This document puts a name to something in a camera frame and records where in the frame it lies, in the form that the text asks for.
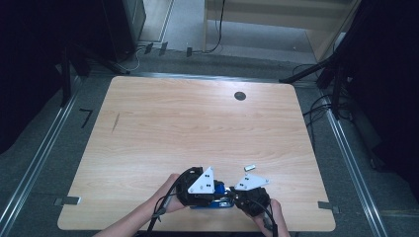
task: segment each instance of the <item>black stand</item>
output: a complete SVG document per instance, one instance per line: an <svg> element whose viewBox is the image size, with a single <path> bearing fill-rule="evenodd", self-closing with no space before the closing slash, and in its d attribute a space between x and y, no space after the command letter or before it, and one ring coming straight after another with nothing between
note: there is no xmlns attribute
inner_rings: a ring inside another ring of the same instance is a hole
<svg viewBox="0 0 419 237"><path fill-rule="evenodd" d="M339 119L339 95L341 91L342 80L348 77L348 68L345 68L348 57L350 58L351 48L356 47L356 43L362 42L362 34L360 31L364 31L363 28L366 18L370 16L373 8L376 6L378 1L376 0L364 0L361 2L357 15L354 18L351 28L345 34L344 38L337 46L331 56L324 59L323 61L297 73L296 75L287 79L279 80L280 83L294 83L301 78L308 76L320 69L324 70L321 72L316 84L320 89L327 88L333 79L335 84L333 88L332 96L332 112L336 119Z"/></svg>

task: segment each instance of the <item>table top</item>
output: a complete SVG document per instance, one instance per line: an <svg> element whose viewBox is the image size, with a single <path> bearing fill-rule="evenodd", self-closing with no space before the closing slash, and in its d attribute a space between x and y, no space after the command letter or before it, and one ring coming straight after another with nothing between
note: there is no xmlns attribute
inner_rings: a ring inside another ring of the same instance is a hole
<svg viewBox="0 0 419 237"><path fill-rule="evenodd" d="M234 97L243 92L245 100ZM171 173L213 167L234 186L243 168L270 180L290 231L332 231L331 210L293 86L116 77L83 154L61 229L104 229L146 201ZM185 208L154 230L257 231L236 207Z"/></svg>

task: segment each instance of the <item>black robot component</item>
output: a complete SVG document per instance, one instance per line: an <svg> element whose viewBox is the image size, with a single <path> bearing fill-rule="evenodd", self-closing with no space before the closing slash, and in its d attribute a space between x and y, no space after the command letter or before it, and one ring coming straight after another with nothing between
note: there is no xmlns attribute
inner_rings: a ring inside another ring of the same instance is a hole
<svg viewBox="0 0 419 237"><path fill-rule="evenodd" d="M230 187L230 190L235 194L234 203L236 206L251 216L257 216L263 213L265 210L262 206L267 207L271 201L264 188L238 191L234 187Z"/></svg>
<svg viewBox="0 0 419 237"><path fill-rule="evenodd" d="M214 200L213 194L189 194L188 188L204 172L203 167L193 167L188 174L181 177L176 186L176 194L182 205L208 206Z"/></svg>

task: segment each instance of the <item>gray carpet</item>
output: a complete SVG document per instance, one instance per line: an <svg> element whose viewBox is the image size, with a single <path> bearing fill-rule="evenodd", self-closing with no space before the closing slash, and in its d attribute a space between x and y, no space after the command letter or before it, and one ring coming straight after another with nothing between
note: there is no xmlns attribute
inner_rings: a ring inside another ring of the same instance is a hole
<svg viewBox="0 0 419 237"><path fill-rule="evenodd" d="M186 57L185 52L166 51L163 56L159 56L158 53L155 49L149 54L141 54L139 67L131 72L131 75L158 72L226 76L232 77L231 80L250 78L244 80L276 83L278 78L291 76L293 69L297 66L289 62L219 55L194 54ZM135 65L134 59L123 63L125 67ZM95 119L114 76L101 65L93 63L92 67L94 70L84 80L74 107L9 236L91 236L96 232L59 230L56 221L61 207L52 205L55 198L66 196L69 191ZM313 81L315 75L310 75L304 80ZM308 111L311 104L320 97L318 90L310 85L312 83L296 86L303 112ZM58 111L59 104L60 93L57 93L34 118L16 144L0 155L0 182L2 184L0 204L2 206L5 205L28 168L42 137ZM93 110L84 128L81 126L86 114L80 112L80 109ZM400 178L392 173L378 173L371 169L367 153L356 131L349 122L343 121L343 123L359 158L363 174L376 197L377 205L381 209L417 209L417 202ZM327 117L323 117L314 124L314 135L316 158L326 192L330 201L338 205L342 213L335 214L337 227L333 232L304 232L299 236L373 236ZM419 236L417 220L417 218L386 217L385 223L390 236ZM156 233L155 236L161 235L171 234Z"/></svg>

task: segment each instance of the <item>power cord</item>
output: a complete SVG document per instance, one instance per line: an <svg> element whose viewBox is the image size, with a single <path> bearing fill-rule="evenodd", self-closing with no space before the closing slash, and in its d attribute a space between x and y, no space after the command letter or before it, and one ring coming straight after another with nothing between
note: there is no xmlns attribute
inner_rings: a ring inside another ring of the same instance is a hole
<svg viewBox="0 0 419 237"><path fill-rule="evenodd" d="M172 192L173 192L173 190L176 188L176 186L178 185L178 183L179 183L179 181L186 175L186 174L188 174L188 173L190 173L191 171L193 170L193 168L190 168L190 169L188 169L188 170L186 170L184 173L182 173L182 175L180 175L179 177L178 177L178 179L173 183L173 185L172 185L172 187L170 187L170 189L169 189L169 191L167 192L167 194L166 194L166 196L164 196L164 197L161 197L158 201L157 201L157 203L156 203L156 206L157 206L157 204L161 201L161 203L160 203L160 206L158 207L158 209L156 210L155 208L154 208L154 213L153 213L153 215L152 215L152 217L151 217L151 220L150 220L150 223L149 223L149 225L148 225L148 228L147 228L147 232L146 232L146 236L147 237L149 237L149 236L151 236L151 231L153 230L153 227L154 227L154 224L156 223L156 221L157 221L157 219L159 219L159 217L160 217L160 215L162 215L162 214L164 214L165 212L166 212L166 204L167 204L167 202L169 201L169 198L173 195L172 194Z"/></svg>
<svg viewBox="0 0 419 237"><path fill-rule="evenodd" d="M271 219L271 223L272 223L272 236L273 237L278 237L278 225L275 222L274 216L272 215L272 207L271 207L271 212L270 212L265 206L263 206L263 204L259 203L258 201L253 200L253 199L250 199L250 201L253 202L253 203L255 203L255 204L257 204L257 205L259 205L265 211L265 213Z"/></svg>

